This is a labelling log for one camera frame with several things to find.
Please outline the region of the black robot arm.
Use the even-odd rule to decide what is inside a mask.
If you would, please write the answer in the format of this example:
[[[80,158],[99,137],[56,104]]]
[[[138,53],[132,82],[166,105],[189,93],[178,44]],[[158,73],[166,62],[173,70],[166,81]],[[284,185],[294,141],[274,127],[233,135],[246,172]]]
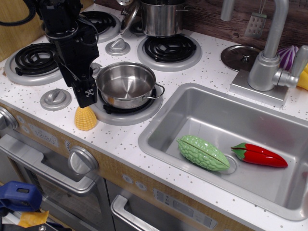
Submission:
[[[78,0],[39,0],[37,12],[45,25],[48,40],[55,45],[54,55],[68,87],[74,91],[79,107],[97,102],[97,86],[91,63],[99,57],[98,32],[80,13]]]

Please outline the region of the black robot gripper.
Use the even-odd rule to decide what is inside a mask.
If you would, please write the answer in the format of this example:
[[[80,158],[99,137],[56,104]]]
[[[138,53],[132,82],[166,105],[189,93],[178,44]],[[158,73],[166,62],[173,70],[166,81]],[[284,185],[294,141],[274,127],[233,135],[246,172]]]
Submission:
[[[97,102],[97,86],[90,64],[99,56],[98,31],[87,18],[64,22],[44,22],[48,40],[55,45],[55,61],[67,84],[72,87],[80,108]]]

